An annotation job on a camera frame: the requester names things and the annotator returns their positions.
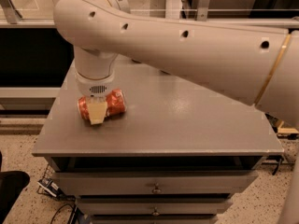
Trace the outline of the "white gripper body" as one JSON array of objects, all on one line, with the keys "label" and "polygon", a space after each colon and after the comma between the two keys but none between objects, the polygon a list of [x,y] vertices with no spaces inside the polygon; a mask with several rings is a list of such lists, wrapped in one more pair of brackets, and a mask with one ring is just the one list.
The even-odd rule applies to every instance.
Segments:
[{"label": "white gripper body", "polygon": [[90,79],[75,72],[75,78],[78,89],[84,96],[104,97],[113,90],[114,74],[102,79]]}]

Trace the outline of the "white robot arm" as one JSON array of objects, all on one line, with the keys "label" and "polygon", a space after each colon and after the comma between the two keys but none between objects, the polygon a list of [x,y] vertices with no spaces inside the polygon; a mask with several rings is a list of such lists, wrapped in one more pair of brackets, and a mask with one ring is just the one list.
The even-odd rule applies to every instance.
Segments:
[{"label": "white robot arm", "polygon": [[282,28],[131,14],[127,0],[60,0],[79,90],[102,97],[121,54],[299,127],[299,34]]}]

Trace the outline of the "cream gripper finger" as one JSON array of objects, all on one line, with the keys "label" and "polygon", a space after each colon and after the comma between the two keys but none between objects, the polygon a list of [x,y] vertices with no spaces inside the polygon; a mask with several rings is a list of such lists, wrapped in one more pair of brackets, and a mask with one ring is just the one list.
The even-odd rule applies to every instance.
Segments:
[{"label": "cream gripper finger", "polygon": [[86,101],[91,125],[104,122],[107,112],[107,102],[102,97],[88,97]]}]

